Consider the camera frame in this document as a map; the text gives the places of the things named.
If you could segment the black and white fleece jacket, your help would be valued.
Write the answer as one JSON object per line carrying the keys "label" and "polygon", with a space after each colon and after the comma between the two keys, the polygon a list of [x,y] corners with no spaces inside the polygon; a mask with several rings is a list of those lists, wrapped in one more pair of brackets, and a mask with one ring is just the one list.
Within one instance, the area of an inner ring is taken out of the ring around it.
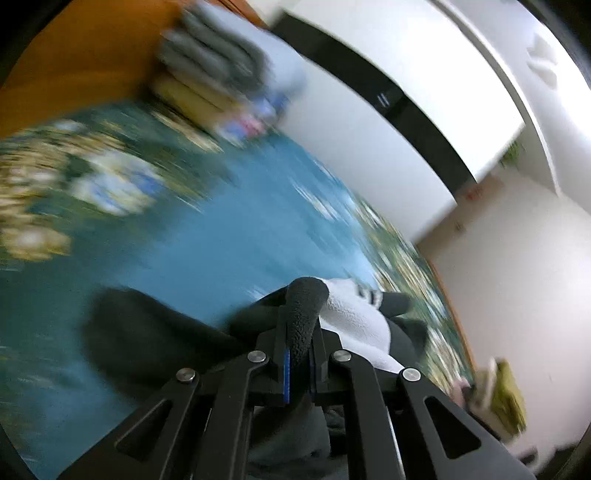
{"label": "black and white fleece jacket", "polygon": [[[85,355],[120,392],[143,399],[183,367],[204,374],[256,347],[260,334],[287,323],[291,385],[329,288],[301,277],[239,310],[221,332],[132,289],[106,289],[94,299],[81,329]],[[342,410],[315,406],[306,395],[297,403],[266,407],[250,433],[250,479],[346,479],[346,427]]]}

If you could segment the yellow green cloth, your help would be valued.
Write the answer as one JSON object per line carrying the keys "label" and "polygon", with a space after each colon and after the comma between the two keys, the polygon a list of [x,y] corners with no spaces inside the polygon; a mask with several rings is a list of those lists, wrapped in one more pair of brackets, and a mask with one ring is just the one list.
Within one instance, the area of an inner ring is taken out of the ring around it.
{"label": "yellow green cloth", "polygon": [[499,418],[504,428],[518,436],[527,429],[526,404],[513,375],[509,362],[497,361],[496,380],[491,397],[490,410]]}

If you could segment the teal floral bedspread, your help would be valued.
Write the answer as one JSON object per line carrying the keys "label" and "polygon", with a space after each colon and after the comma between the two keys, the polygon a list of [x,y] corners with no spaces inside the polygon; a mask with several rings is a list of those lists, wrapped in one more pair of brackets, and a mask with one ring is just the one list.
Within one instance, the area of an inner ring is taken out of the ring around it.
{"label": "teal floral bedspread", "polygon": [[443,390],[474,368],[428,261],[303,147],[215,142],[142,103],[1,142],[1,423],[53,479],[132,410],[84,357],[93,296],[129,287],[214,327],[301,276],[412,297]]}

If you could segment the colourful patterned folded blanket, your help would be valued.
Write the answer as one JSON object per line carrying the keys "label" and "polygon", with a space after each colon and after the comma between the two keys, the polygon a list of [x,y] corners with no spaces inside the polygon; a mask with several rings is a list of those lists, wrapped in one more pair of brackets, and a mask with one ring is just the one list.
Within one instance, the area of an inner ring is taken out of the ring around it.
{"label": "colourful patterned folded blanket", "polygon": [[214,132],[232,144],[245,144],[266,136],[280,121],[288,105],[290,98],[287,95],[276,91],[267,92],[226,114],[215,126]]}

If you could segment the tan folded blanket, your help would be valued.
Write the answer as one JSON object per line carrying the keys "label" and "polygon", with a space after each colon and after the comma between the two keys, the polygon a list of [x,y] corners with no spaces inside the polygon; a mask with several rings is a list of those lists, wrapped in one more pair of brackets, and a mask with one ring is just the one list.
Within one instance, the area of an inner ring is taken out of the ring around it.
{"label": "tan folded blanket", "polygon": [[156,97],[196,126],[213,132],[240,112],[240,105],[224,98],[213,100],[195,92],[170,75],[151,83]]}

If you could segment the white and black wardrobe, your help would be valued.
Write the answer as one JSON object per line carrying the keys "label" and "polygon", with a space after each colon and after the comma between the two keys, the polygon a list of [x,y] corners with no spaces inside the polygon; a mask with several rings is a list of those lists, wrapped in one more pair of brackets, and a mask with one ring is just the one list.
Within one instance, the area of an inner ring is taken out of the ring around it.
{"label": "white and black wardrobe", "polygon": [[523,129],[489,62],[429,1],[293,1],[272,30],[304,58],[283,132],[412,242]]}

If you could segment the green potted plant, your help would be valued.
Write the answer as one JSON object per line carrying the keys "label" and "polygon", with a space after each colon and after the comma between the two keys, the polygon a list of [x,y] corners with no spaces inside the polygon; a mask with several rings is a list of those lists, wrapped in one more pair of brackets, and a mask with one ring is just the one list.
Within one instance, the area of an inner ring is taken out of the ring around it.
{"label": "green potted plant", "polygon": [[503,156],[500,158],[500,164],[503,168],[514,168],[518,169],[520,164],[521,154],[523,152],[523,146],[520,141],[515,140],[505,151]]}

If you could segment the grey folded blanket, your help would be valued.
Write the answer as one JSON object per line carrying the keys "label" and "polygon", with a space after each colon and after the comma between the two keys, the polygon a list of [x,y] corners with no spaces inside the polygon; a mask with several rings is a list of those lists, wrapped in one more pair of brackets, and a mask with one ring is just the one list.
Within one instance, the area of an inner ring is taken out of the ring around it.
{"label": "grey folded blanket", "polygon": [[162,33],[159,59],[230,95],[291,97],[304,88],[304,59],[293,47],[205,1],[184,7],[177,26]]}

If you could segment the orange wooden headboard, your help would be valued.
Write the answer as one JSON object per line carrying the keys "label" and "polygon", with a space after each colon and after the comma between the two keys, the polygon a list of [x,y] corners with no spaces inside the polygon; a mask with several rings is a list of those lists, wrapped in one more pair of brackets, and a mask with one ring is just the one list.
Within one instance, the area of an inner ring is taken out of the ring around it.
{"label": "orange wooden headboard", "polygon": [[136,95],[185,1],[4,1],[1,135]]}

